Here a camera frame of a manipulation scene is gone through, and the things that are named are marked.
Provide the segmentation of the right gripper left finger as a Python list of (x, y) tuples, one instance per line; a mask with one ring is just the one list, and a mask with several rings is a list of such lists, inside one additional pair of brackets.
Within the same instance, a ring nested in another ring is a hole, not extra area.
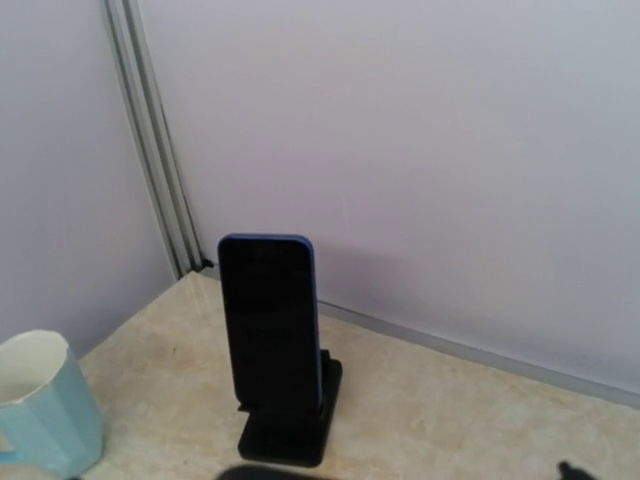
[(291, 472), (252, 464), (229, 467), (219, 473), (215, 480), (287, 480), (294, 479)]

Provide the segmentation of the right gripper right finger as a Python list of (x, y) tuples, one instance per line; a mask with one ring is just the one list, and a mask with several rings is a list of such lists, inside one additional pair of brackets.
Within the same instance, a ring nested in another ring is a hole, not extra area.
[(573, 466), (568, 461), (561, 461), (557, 464), (560, 480), (595, 480), (595, 477), (586, 470)]

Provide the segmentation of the black folding phone stand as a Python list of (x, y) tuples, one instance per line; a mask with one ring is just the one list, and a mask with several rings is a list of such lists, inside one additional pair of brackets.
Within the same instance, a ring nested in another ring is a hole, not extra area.
[(320, 351), (323, 400), (310, 412), (284, 412), (242, 403), (248, 419), (238, 451), (242, 459), (312, 468), (321, 464), (329, 438), (343, 368), (327, 349)]

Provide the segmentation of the black phone blue edge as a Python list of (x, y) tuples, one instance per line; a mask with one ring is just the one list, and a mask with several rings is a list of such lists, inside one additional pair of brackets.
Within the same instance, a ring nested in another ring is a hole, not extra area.
[(235, 394), (249, 407), (323, 402), (315, 259), (301, 235), (229, 234), (217, 254)]

